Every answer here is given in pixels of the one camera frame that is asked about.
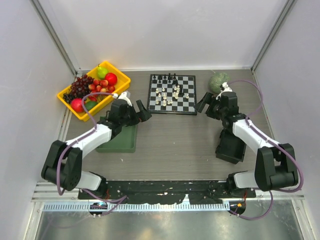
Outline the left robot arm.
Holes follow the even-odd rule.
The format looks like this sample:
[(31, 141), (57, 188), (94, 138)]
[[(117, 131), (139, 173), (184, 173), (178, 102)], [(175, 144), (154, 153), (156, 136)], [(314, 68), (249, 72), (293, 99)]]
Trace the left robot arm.
[(102, 199), (107, 193), (106, 179), (96, 173), (83, 171), (83, 158), (114, 139), (123, 127), (135, 126), (152, 117), (140, 100), (136, 103), (138, 112), (127, 100), (116, 99), (107, 115), (91, 130), (65, 142), (54, 141), (44, 162), (41, 177), (56, 184), (58, 190), (86, 189), (94, 198)]

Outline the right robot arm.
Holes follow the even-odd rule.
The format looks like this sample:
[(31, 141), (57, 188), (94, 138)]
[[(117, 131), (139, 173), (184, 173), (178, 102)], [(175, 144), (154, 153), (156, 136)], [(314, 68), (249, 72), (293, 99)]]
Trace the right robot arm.
[(230, 196), (238, 197), (249, 188), (264, 192), (290, 192), (290, 187), (293, 192), (301, 189), (304, 179), (293, 146), (279, 143), (256, 128), (249, 117), (239, 111), (235, 92), (223, 92), (219, 96), (208, 92), (194, 108), (200, 113), (206, 105), (205, 114), (223, 125), (216, 157), (237, 164), (244, 160), (246, 148), (256, 155), (254, 170), (229, 174), (226, 191)]

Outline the black white chessboard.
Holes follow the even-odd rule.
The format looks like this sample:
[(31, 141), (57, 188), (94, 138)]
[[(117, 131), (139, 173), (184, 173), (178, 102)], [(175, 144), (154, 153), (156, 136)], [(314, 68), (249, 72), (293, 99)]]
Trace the black white chessboard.
[(151, 74), (147, 110), (153, 114), (197, 115), (194, 75)]

